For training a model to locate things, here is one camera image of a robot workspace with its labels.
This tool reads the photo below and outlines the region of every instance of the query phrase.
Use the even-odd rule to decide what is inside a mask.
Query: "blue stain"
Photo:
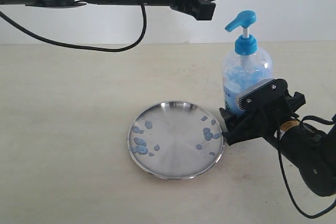
[[[211,132],[208,132],[208,133],[204,134],[204,139],[207,140],[207,141],[210,141],[213,136],[214,136],[214,134],[212,134]]]
[[[157,144],[156,146],[154,146],[154,150],[158,152],[160,150],[160,146]]]
[[[217,133],[213,136],[213,139],[219,139],[221,137],[222,134],[220,133]]]
[[[153,124],[152,124],[151,121],[146,121],[146,122],[145,122],[145,126],[146,126],[146,128],[147,128],[148,130],[150,130],[150,129],[153,127]]]
[[[208,133],[208,132],[210,132],[211,130],[209,129],[209,128],[204,128],[203,129],[203,133]]]
[[[138,151],[137,151],[136,147],[131,147],[130,152],[137,153]]]
[[[134,133],[140,133],[140,129],[139,129],[139,127],[137,127],[137,126],[133,126],[132,131],[133,131]]]
[[[136,148],[136,151],[141,155],[146,155],[148,153],[148,149],[145,146],[137,145]]]
[[[135,137],[135,138],[134,138],[134,142],[135,142],[137,145],[142,145],[142,146],[144,146],[144,147],[147,146],[146,141],[145,141],[144,139],[139,138],[139,137]]]

